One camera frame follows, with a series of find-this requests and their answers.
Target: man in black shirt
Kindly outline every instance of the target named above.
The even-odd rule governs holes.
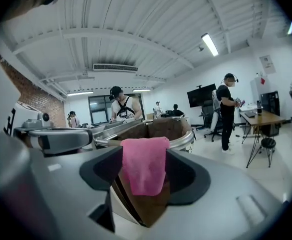
[[[231,94],[228,87],[235,86],[235,77],[233,74],[228,73],[225,75],[224,83],[218,87],[216,94],[220,104],[220,112],[222,117],[222,151],[224,153],[233,154],[233,151],[229,148],[229,138],[232,132],[232,125],[235,118],[235,107],[240,104],[231,98]]]
[[[177,108],[178,108],[178,105],[174,104],[174,110],[172,110],[172,114],[174,115],[174,117],[184,117],[185,114],[181,112],[180,110],[178,110]]]

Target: fluorescent light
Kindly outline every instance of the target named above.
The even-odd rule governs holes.
[[[212,55],[215,57],[219,53],[217,51],[217,48],[215,47],[214,42],[212,42],[211,37],[205,33],[203,36],[201,36],[202,40],[206,43],[207,47],[210,49]]]
[[[132,90],[133,92],[149,92],[151,91],[151,89],[136,89],[136,90]]]
[[[85,92],[75,92],[75,93],[68,93],[67,96],[75,96],[75,95],[81,95],[81,94],[93,94],[93,91],[85,91]]]
[[[288,33],[287,33],[288,35],[291,35],[292,34],[292,22],[291,22],[291,24],[290,24],[290,28],[289,28],[289,30],[288,30]]]

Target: poster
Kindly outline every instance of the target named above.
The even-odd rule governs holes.
[[[275,69],[275,66],[274,64],[272,63],[272,59],[270,57],[270,55],[266,55],[266,56],[263,56],[263,57],[260,57],[260,61],[261,61],[261,64],[265,70],[265,73],[268,75],[268,74],[273,74],[276,72],[276,69]]]

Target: air conditioning vent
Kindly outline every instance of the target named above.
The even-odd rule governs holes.
[[[136,73],[138,68],[135,66],[126,66],[126,65],[118,65],[118,64],[94,64],[94,71],[116,71],[116,72],[129,72]]]

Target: white sneaker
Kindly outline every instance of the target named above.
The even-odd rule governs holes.
[[[226,154],[229,154],[229,155],[234,155],[235,152],[232,151],[230,148],[228,148],[227,150],[222,150],[222,153],[226,153]]]

